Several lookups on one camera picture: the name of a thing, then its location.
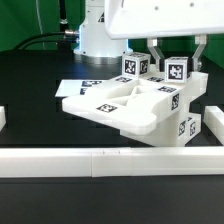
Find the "cable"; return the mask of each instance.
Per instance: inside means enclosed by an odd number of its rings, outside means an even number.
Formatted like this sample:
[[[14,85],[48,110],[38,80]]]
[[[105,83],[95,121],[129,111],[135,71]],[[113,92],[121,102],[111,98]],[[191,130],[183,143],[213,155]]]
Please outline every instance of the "cable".
[[[43,38],[43,37],[50,37],[50,36],[59,36],[59,35],[64,35],[64,34],[65,34],[65,32],[52,32],[52,33],[43,33],[43,34],[39,34],[36,36],[32,36],[32,37],[29,37],[26,40],[22,41],[18,45],[16,45],[13,50],[19,50],[19,48],[22,47],[24,44],[27,44],[28,42],[35,40],[35,39],[39,39],[39,38]]]
[[[40,16],[40,2],[39,0],[36,0],[36,10],[37,10],[37,19],[38,19],[38,24],[40,28],[40,33],[43,34],[43,26],[42,26],[42,21],[41,21],[41,16]]]
[[[30,43],[27,43],[25,44],[21,49],[22,50],[25,50],[27,47],[29,47],[30,45],[33,45],[33,44],[38,44],[38,43],[65,43],[65,42],[75,42],[74,40],[39,40],[39,41],[33,41],[33,42],[30,42]]]

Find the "white cube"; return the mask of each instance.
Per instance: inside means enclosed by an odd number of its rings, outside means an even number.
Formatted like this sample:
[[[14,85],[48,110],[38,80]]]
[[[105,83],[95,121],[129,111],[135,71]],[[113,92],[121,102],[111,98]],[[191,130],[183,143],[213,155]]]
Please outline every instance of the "white cube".
[[[190,78],[188,57],[171,57],[165,60],[165,82],[186,83]]]
[[[124,54],[122,58],[122,74],[132,78],[140,78],[149,72],[150,54],[133,52]]]

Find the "black table surface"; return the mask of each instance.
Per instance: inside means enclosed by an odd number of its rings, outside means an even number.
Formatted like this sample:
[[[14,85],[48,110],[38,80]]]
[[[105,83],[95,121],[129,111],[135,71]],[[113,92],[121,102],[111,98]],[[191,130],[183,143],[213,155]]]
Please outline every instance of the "black table surface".
[[[207,92],[191,104],[223,109],[224,70],[203,58],[209,73]],[[119,130],[61,110],[55,93],[62,79],[109,79],[119,65],[76,63],[56,51],[0,53],[0,106],[7,125],[0,148],[14,147],[148,147],[120,136]],[[202,123],[187,144],[219,146]],[[110,178],[0,179],[0,223],[223,223],[224,177],[159,176]]]

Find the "black cable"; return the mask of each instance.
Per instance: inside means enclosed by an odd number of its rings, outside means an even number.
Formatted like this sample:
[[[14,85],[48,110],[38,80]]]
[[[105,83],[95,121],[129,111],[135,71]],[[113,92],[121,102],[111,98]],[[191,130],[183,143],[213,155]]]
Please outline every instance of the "black cable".
[[[66,42],[74,42],[74,40],[38,40],[38,41],[33,41],[33,42],[30,42],[30,43],[27,43],[25,44],[25,46],[23,46],[21,49],[22,50],[25,50],[27,47],[29,47],[30,45],[33,45],[33,44],[39,44],[39,43],[66,43]]]
[[[59,36],[59,35],[64,35],[64,34],[65,34],[65,32],[52,32],[52,33],[43,33],[43,34],[39,34],[36,36],[32,36],[32,37],[29,37],[26,40],[22,41],[18,45],[16,45],[13,50],[19,50],[19,48],[22,47],[24,44],[27,44],[28,42],[35,40],[35,39],[50,37],[50,36]]]

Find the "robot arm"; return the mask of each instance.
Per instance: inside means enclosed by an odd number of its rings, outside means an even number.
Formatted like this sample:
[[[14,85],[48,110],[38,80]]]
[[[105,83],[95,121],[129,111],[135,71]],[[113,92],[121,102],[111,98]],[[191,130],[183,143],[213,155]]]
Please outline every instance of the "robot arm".
[[[223,0],[105,0],[105,25],[112,39],[223,33],[223,8]]]

